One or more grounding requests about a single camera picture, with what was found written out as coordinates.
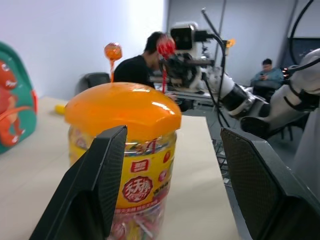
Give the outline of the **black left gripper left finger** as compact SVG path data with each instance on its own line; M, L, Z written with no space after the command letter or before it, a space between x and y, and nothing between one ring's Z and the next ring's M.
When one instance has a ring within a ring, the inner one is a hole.
M124 161L127 127L107 129L64 174L29 240L107 240Z

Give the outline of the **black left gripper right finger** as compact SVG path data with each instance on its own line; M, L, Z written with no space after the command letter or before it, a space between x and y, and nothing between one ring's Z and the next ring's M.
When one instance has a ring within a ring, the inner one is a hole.
M252 240L320 240L320 201L267 141L220 132L231 185Z

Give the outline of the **green dinosaur backpack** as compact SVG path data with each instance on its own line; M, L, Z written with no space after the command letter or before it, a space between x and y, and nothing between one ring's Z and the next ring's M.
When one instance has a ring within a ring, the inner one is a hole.
M18 54L0 41L0 154L36 129L38 97Z

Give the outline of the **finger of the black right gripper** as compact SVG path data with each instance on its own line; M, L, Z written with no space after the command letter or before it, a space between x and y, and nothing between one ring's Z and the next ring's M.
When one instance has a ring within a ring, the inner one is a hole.
M166 72L166 75L169 77L173 76L172 73L172 68L171 68L171 61L172 61L173 57L169 56L168 58L164 58L163 56L161 56L159 58L159 70L160 72L163 74L164 72Z

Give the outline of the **person in black shirt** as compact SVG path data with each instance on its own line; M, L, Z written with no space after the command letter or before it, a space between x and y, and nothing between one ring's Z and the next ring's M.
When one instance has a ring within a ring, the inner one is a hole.
M153 32L146 41L142 54L122 61L113 74L114 82L128 82L154 88L151 73L160 69L157 44L165 36L161 31Z

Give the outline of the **seated person in teal hoodie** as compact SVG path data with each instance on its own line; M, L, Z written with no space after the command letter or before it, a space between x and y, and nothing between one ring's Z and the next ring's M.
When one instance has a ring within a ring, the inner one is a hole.
M250 80L255 95L264 96L271 91L279 89L284 80L284 74L280 68L273 67L270 58L262 61L262 70Z

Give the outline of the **lollipop jar with orange lid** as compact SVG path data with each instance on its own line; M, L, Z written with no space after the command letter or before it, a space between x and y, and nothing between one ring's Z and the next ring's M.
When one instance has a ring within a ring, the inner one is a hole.
M171 185L178 105L152 87L129 82L89 88L65 106L69 163L102 131L127 127L121 182L107 240L157 240Z

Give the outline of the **orange wrapped lollipop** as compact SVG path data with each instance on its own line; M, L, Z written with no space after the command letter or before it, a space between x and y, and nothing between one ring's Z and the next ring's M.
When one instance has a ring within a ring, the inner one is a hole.
M123 56L122 47L119 43L111 42L104 47L104 55L110 64L110 82L114 82L115 62Z

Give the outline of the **red lollipop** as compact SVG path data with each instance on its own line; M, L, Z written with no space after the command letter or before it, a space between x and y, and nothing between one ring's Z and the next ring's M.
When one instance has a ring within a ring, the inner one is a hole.
M176 44L171 37L165 35L160 38L159 42L157 43L156 49L158 54L161 57L168 58L175 53ZM166 80L167 80L167 73L164 72L162 74L162 93L163 94L166 93Z

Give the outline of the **black office chair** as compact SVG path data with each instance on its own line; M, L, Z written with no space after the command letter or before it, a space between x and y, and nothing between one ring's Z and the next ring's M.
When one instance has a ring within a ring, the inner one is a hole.
M110 82L110 76L106 72L91 72L83 75L76 87L75 95L98 85L106 84Z

